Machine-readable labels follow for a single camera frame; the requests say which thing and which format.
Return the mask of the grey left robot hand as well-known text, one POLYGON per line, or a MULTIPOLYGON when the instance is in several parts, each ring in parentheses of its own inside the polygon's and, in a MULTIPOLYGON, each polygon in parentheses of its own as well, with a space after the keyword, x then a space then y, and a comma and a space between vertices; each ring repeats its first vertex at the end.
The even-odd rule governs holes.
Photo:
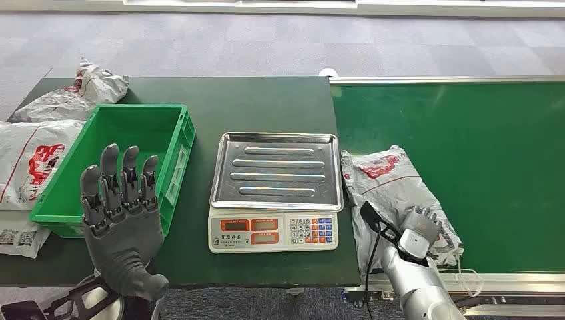
POLYGON ((159 158, 151 155, 138 171, 138 156, 136 145, 121 153, 112 143, 99 165, 82 172, 83 233, 95 269, 113 291, 156 301, 169 288, 164 275, 147 270, 164 241, 156 193, 159 158))

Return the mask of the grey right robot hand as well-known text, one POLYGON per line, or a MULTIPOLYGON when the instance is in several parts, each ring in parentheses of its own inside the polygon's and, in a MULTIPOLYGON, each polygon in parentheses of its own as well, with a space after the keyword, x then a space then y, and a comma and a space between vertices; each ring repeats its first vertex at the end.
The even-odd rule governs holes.
POLYGON ((442 229, 442 221, 437 214, 427 207, 412 206, 406 209, 406 217, 401 224, 401 230, 412 230, 433 245, 442 229))

